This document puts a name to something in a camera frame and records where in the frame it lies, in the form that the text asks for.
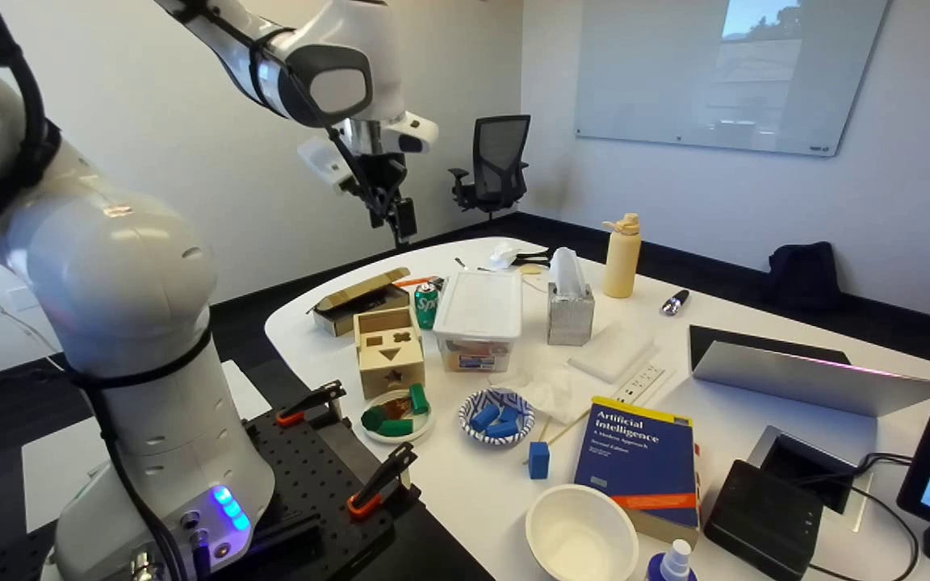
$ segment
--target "white box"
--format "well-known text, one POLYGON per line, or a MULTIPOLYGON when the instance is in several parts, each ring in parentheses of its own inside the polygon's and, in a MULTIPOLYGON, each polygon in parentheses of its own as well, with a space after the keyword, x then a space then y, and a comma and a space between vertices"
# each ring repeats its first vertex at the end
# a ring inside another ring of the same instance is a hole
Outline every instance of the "white box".
POLYGON ((453 371, 505 371, 523 334, 517 270, 458 270, 439 294, 433 337, 453 371))

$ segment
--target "cylindrical container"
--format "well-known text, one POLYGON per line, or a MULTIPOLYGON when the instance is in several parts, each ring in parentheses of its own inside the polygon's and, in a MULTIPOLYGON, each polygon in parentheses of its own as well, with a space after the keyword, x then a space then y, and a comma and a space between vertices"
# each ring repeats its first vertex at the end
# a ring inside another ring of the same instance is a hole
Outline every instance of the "cylindrical container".
POLYGON ((639 257, 639 221, 637 214, 625 214, 606 236, 604 283, 601 283, 606 296, 634 294, 637 257, 639 257))
POLYGON ((692 546, 676 540, 668 553, 652 556, 647 581, 698 581, 692 571, 692 546))

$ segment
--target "white bottle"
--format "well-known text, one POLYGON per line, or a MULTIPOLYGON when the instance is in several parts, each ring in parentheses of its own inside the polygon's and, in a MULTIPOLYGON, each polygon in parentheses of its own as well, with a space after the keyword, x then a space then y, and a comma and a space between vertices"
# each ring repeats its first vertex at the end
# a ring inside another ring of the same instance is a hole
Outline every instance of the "white bottle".
POLYGON ((651 581, 698 581, 692 571, 692 546, 686 540, 676 540, 668 553, 652 556, 651 581))

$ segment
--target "small bottle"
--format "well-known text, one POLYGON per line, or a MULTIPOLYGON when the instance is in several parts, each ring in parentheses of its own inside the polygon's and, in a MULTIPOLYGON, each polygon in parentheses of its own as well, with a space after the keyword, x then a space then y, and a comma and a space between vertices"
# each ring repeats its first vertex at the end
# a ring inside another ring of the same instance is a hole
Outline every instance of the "small bottle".
POLYGON ((692 546, 686 540, 676 540, 668 553, 652 556, 651 581, 698 581, 692 571, 692 546))
POLYGON ((433 283, 415 292, 415 319, 421 323, 421 329, 433 329, 436 307, 439 307, 439 292, 433 283))
POLYGON ((606 296, 630 296, 634 276, 639 257, 639 221, 637 214, 625 214, 610 222, 606 257, 604 257, 604 294, 606 296))

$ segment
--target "white bowl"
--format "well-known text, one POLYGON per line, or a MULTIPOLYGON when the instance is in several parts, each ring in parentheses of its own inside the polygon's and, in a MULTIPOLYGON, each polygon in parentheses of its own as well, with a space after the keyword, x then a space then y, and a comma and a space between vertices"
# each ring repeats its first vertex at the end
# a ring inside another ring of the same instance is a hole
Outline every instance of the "white bowl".
POLYGON ((630 517, 601 492, 559 484, 528 510, 528 542, 559 581, 625 581, 637 567, 630 517))

